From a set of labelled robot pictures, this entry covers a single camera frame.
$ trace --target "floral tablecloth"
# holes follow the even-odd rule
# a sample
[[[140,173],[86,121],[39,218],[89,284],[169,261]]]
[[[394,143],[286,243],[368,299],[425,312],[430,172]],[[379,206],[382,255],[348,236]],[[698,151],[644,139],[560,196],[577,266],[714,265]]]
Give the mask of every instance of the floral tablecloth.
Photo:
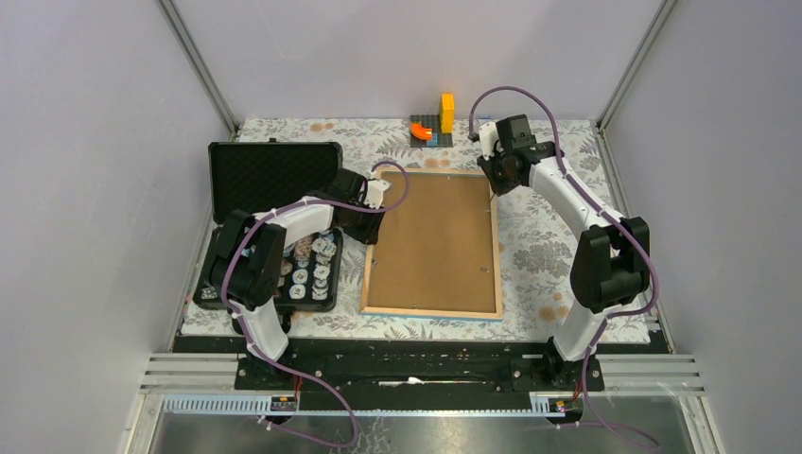
[[[539,141],[551,140],[546,121],[532,121]],[[560,121],[568,160],[599,196],[609,188],[589,121]],[[479,146],[467,139],[467,121],[454,125],[453,148],[410,148],[409,122],[391,119],[249,119],[241,142],[270,138],[295,142],[339,142],[344,167],[368,174],[371,165],[395,160],[405,167],[478,169]],[[565,320],[574,296],[568,275],[576,239],[557,213],[527,187],[498,198],[498,232],[504,316],[500,321],[468,321],[359,313],[365,246],[344,236],[337,305],[331,312],[296,313],[291,337],[353,339],[435,339],[545,341]],[[187,305],[182,334],[234,335],[225,311]],[[608,342],[648,342],[640,317],[614,319],[601,338]]]

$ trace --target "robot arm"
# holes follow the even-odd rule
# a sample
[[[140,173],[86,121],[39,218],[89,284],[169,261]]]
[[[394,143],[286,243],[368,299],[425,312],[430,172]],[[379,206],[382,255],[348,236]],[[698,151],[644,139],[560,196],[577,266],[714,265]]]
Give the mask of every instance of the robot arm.
[[[378,208],[390,183],[366,179],[350,170],[341,169],[334,182],[323,192],[301,198],[298,206],[281,212],[250,215],[232,212],[223,223],[217,240],[210,247],[203,263],[201,278],[219,289],[226,271],[245,235],[255,223],[266,217],[264,225],[253,235],[250,248],[237,259],[229,280],[229,303],[236,308],[233,316],[244,324],[253,341],[270,359],[278,359],[288,346],[273,304],[278,287],[283,251],[303,238],[332,227],[341,227],[354,239],[375,244],[383,213],[357,213],[324,201],[336,201],[362,208]]]
[[[628,241],[577,192],[557,163],[553,142],[538,144],[526,115],[488,122],[479,128],[482,155],[478,164],[493,191],[506,194],[519,185],[531,187],[557,210],[579,245],[571,267],[571,289],[577,305],[549,340],[552,376],[566,364],[581,362],[604,319],[620,312],[649,286],[643,260]],[[568,175],[602,210],[620,222],[649,251],[649,227],[641,218],[625,218],[604,203],[565,163]]]

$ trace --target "wooden frame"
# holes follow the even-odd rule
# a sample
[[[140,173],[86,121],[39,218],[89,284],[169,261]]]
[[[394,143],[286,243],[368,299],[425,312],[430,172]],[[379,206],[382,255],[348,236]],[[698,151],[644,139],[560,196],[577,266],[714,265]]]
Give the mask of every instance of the wooden frame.
[[[400,173],[395,169],[379,169],[378,177],[380,178],[381,172]],[[405,169],[411,175],[415,174],[442,174],[442,175],[459,175],[471,176],[484,179],[485,176],[480,170],[458,170],[458,169],[442,169],[442,168],[408,168]],[[367,314],[381,314],[381,315],[401,315],[401,316],[418,316],[418,317],[448,317],[448,318],[466,318],[466,319],[486,319],[497,320],[500,319],[503,312],[503,302],[501,296],[501,269],[498,264],[498,224],[497,224],[497,202],[493,197],[493,191],[488,184],[489,210],[490,210],[490,224],[491,224],[491,240],[492,240],[492,256],[493,256],[493,269],[490,271],[494,277],[494,297],[495,297],[495,310],[493,312],[484,311],[458,311],[458,310],[432,310],[432,309],[416,309],[416,308],[400,308],[400,307],[373,307],[368,306],[368,295],[370,293],[371,283],[371,269],[374,263],[374,249],[375,246],[368,246],[367,256],[365,258],[365,274],[362,281],[361,303],[360,310],[362,313]]]

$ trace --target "white wall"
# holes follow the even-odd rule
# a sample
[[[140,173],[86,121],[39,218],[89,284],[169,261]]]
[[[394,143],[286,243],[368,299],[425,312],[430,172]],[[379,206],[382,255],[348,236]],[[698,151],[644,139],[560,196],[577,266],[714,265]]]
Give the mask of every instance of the white wall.
[[[595,118],[660,0],[178,0],[238,118],[457,114],[519,85],[561,118]],[[543,117],[494,95],[481,112]]]
[[[728,453],[800,452],[802,3],[680,2],[610,127]]]
[[[154,1],[0,6],[0,452],[117,448],[226,137]]]

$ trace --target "brown backing board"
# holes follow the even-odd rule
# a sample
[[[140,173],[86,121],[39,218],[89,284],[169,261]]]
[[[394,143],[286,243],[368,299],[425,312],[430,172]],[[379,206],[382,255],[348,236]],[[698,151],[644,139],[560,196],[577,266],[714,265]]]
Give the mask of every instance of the brown backing board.
[[[407,169],[410,194],[368,247],[362,312],[500,319],[496,199],[481,171]],[[384,204],[404,192],[400,172]]]

